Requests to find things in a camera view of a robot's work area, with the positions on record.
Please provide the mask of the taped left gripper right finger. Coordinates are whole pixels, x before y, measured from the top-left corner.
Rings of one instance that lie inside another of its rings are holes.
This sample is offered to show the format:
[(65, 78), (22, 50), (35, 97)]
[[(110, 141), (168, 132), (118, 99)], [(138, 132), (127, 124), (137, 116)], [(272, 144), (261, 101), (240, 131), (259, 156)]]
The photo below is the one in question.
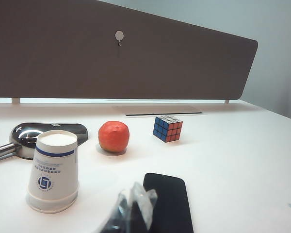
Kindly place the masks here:
[(138, 182), (132, 187), (132, 206), (139, 208), (142, 223), (147, 231), (150, 230), (153, 221), (153, 210), (155, 208), (158, 195), (155, 189), (148, 191)]

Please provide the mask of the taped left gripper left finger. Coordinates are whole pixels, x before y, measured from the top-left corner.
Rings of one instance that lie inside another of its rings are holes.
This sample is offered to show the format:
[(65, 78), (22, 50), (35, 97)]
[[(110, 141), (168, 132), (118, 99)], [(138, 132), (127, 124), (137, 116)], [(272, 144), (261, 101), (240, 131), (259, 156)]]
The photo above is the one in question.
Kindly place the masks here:
[(112, 207), (108, 217), (101, 223), (95, 230), (96, 233), (124, 233), (126, 230), (126, 221), (128, 218), (129, 206), (129, 193), (128, 190), (122, 190), (117, 200)]

